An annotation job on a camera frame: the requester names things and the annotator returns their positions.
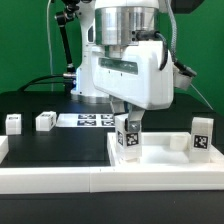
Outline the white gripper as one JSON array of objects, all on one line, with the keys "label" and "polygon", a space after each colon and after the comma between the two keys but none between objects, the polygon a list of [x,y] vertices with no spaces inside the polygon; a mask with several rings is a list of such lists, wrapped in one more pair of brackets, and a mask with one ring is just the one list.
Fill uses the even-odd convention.
[{"label": "white gripper", "polygon": [[128,46],[121,59],[107,58],[102,47],[92,48],[93,83],[96,89],[116,97],[110,100],[112,113],[124,114],[123,101],[131,103],[128,132],[140,131],[144,109],[166,109],[173,101],[173,63],[168,56],[166,66],[160,70],[163,52],[161,41],[140,41],[138,46]]}]

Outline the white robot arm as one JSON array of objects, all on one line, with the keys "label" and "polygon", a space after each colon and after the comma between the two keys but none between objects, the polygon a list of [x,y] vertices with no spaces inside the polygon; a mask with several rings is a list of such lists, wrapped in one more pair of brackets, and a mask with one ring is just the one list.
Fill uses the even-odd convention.
[{"label": "white robot arm", "polygon": [[75,0],[65,17],[80,20],[83,56],[71,67],[73,96],[109,100],[125,114],[128,132],[140,130],[146,110],[168,108],[175,88],[186,89],[196,72],[176,57],[174,0]]}]

